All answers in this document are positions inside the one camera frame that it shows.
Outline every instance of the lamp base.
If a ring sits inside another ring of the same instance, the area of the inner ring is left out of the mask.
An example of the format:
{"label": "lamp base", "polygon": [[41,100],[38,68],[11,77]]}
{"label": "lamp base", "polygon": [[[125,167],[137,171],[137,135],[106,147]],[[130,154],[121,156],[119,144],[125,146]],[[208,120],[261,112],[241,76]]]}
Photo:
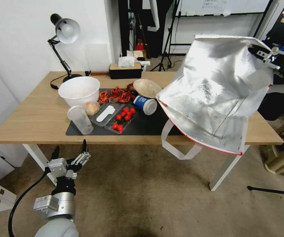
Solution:
{"label": "lamp base", "polygon": [[72,74],[72,76],[67,76],[63,79],[63,82],[66,82],[67,80],[69,79],[72,79],[74,77],[79,77],[79,76],[83,76],[83,75],[80,75],[80,74]]}

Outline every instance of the black box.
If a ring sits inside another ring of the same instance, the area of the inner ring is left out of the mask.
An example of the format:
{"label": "black box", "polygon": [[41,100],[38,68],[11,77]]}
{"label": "black box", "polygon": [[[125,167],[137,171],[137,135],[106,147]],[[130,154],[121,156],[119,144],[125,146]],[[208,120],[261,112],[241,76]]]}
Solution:
{"label": "black box", "polygon": [[141,78],[142,66],[135,63],[133,67],[118,67],[118,64],[110,64],[109,74],[111,79]]}

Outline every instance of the desk lamp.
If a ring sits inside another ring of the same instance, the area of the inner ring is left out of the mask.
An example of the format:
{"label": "desk lamp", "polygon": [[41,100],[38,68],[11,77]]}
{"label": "desk lamp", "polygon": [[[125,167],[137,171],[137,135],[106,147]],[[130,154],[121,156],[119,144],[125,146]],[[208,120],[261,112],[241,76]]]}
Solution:
{"label": "desk lamp", "polygon": [[72,74],[72,70],[69,65],[62,60],[61,56],[55,49],[55,45],[59,42],[64,44],[71,44],[77,40],[80,27],[79,24],[68,18],[62,18],[59,14],[52,14],[51,15],[51,22],[55,25],[55,36],[48,40],[49,45],[51,45],[53,51],[55,52],[56,56],[59,58],[61,64],[63,65],[64,69],[67,71],[67,77],[63,79],[63,82],[74,78],[82,76],[80,74]]}

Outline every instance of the paper cup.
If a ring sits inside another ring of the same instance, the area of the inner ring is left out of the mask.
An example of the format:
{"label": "paper cup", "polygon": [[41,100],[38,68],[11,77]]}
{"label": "paper cup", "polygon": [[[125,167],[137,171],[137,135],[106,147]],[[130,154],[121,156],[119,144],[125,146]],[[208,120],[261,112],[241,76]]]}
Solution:
{"label": "paper cup", "polygon": [[157,102],[154,99],[148,99],[143,96],[137,96],[133,103],[143,110],[146,115],[151,115],[156,111]]}

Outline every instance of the whiteboard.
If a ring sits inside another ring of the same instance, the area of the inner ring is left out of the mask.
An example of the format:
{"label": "whiteboard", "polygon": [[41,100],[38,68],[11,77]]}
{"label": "whiteboard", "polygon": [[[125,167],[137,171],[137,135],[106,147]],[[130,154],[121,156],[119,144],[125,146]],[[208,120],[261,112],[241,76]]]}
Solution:
{"label": "whiteboard", "polygon": [[183,16],[262,13],[268,2],[269,0],[180,0],[176,15],[179,11]]}

